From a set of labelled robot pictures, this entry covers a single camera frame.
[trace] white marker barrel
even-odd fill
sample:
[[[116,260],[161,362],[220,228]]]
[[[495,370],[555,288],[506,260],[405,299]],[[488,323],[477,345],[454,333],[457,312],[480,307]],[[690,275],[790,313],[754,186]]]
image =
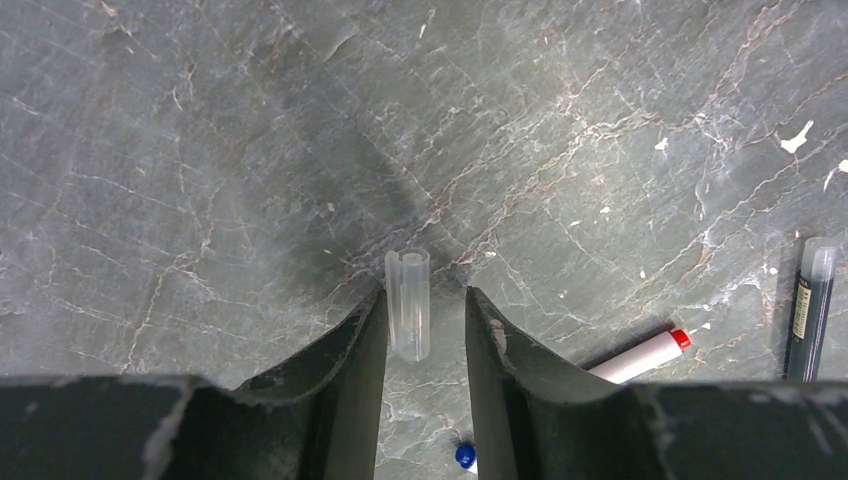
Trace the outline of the white marker barrel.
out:
[[[624,383],[683,355],[690,345],[692,341],[683,330],[663,332],[607,360],[589,373],[612,383]]]

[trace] red tip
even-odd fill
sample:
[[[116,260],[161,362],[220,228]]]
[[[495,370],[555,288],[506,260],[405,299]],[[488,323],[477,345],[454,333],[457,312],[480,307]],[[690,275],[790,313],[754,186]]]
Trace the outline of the red tip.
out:
[[[674,341],[677,342],[677,346],[680,347],[681,352],[685,352],[687,348],[692,346],[692,340],[689,339],[689,335],[686,335],[686,332],[683,330],[674,330],[669,333],[671,333]]]

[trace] gray stone surface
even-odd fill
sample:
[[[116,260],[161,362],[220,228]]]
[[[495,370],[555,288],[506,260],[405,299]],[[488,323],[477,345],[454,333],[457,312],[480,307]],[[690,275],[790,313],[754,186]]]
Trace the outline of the gray stone surface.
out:
[[[424,247],[433,350],[389,358],[378,478],[460,474],[462,285],[580,365],[674,322],[695,347],[645,379],[774,379],[803,240],[846,236],[837,0],[0,11],[0,371],[234,387]]]

